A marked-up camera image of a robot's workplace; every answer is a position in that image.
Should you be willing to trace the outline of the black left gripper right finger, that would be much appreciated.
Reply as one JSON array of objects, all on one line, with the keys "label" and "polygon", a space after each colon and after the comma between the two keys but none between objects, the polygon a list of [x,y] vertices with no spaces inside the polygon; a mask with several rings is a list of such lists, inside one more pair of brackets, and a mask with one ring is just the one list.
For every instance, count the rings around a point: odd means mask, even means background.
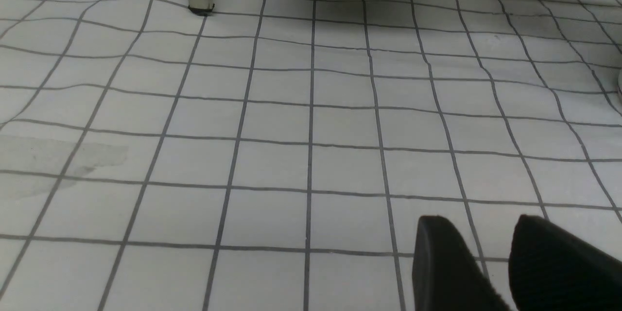
[{"label": "black left gripper right finger", "polygon": [[522,214],[508,262],[520,311],[619,311],[622,265],[558,225]]}]

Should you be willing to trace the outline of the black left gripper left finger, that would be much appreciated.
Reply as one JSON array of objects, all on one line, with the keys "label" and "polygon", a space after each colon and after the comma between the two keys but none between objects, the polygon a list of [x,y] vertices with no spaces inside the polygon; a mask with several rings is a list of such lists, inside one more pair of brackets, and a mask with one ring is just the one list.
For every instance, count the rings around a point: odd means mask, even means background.
[{"label": "black left gripper left finger", "polygon": [[460,232],[442,216],[418,219],[412,280],[416,311],[510,310]]}]

